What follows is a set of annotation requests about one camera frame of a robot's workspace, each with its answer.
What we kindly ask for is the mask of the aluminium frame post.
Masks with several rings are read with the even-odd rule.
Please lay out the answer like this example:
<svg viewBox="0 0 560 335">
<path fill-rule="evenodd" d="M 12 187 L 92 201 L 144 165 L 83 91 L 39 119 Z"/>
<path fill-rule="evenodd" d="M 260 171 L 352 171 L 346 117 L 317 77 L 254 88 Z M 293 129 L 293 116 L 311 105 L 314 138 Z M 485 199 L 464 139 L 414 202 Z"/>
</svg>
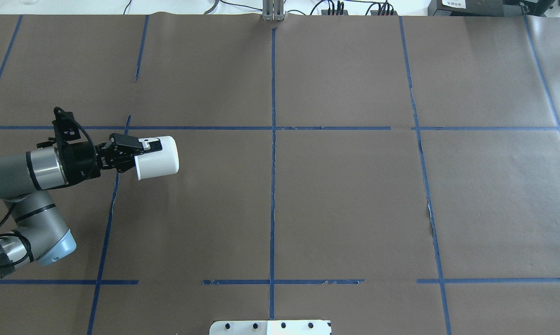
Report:
<svg viewBox="0 0 560 335">
<path fill-rule="evenodd" d="M 263 21 L 284 21 L 286 17 L 284 3 L 284 0 L 263 0 L 261 13 Z"/>
</svg>

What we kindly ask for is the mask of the white mug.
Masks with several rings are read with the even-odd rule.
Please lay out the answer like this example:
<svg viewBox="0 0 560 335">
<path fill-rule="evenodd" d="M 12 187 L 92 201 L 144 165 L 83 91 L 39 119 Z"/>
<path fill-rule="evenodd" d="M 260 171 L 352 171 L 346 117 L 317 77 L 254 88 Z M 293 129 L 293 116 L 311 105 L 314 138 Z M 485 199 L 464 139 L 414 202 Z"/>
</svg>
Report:
<svg viewBox="0 0 560 335">
<path fill-rule="evenodd" d="M 134 157 L 139 181 L 178 172 L 178 150 L 172 136 L 140 138 L 139 142 L 143 146 L 143 152 Z"/>
</svg>

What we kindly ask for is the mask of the black box device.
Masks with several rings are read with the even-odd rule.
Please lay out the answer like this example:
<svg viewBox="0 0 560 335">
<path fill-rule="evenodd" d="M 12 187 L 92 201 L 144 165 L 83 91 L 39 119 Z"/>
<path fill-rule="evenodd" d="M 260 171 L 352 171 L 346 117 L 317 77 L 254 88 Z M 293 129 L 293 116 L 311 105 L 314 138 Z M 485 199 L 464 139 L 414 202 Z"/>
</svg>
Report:
<svg viewBox="0 0 560 335">
<path fill-rule="evenodd" d="M 524 14 L 522 7 L 506 4 L 504 0 L 431 0 L 427 6 L 429 16 L 518 17 Z"/>
</svg>

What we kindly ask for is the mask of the white pedestal column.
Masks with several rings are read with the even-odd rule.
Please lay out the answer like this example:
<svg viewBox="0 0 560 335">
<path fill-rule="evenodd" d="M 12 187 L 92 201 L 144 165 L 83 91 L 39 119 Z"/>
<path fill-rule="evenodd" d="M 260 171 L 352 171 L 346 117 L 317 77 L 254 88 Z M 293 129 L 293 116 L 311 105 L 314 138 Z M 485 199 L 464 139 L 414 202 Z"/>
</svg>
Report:
<svg viewBox="0 0 560 335">
<path fill-rule="evenodd" d="M 331 335 L 327 320 L 241 320 L 213 322 L 210 335 Z"/>
</svg>

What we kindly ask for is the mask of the orange black connector strip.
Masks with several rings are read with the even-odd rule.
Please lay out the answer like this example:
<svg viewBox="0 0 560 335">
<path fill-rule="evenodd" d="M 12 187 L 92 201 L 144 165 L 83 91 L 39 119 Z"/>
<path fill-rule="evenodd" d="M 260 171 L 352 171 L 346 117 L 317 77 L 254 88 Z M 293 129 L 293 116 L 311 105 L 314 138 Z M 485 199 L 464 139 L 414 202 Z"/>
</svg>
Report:
<svg viewBox="0 0 560 335">
<path fill-rule="evenodd" d="M 388 0 L 320 0 L 316 5 L 322 15 L 396 16 Z"/>
</svg>

